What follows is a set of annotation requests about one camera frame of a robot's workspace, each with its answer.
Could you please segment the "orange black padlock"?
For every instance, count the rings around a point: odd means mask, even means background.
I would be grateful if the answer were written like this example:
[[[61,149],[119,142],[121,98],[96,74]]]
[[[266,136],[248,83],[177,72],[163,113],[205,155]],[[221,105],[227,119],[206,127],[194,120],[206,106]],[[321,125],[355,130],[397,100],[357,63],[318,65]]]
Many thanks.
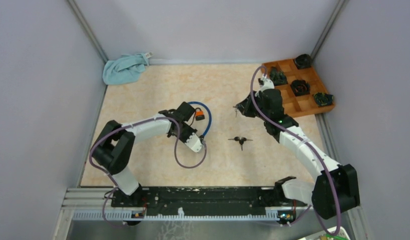
[[[195,120],[202,121],[205,119],[203,111],[198,107],[195,109]]]

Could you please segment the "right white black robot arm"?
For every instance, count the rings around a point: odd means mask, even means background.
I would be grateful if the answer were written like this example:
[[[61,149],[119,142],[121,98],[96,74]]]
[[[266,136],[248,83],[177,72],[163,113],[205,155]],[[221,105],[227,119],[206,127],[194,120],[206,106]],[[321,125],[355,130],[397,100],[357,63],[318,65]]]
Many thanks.
[[[360,205],[356,169],[342,165],[319,149],[299,123],[284,112],[277,89],[253,91],[235,105],[245,117],[260,118],[269,135],[292,151],[314,179],[314,183],[286,177],[276,183],[274,199],[280,206],[298,200],[313,206],[327,220]]]

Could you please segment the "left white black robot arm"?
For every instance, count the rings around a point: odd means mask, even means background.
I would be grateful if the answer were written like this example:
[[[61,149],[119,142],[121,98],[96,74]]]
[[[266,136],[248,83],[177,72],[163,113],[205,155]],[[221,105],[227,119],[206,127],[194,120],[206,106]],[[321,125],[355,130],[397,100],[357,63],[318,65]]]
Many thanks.
[[[198,153],[204,147],[196,129],[187,124],[195,109],[182,102],[177,109],[161,110],[151,118],[138,122],[106,123],[89,152],[92,166],[106,173],[115,186],[123,192],[123,201],[131,207],[138,206],[143,194],[139,182],[128,167],[134,144],[152,137],[175,136],[190,150]]]

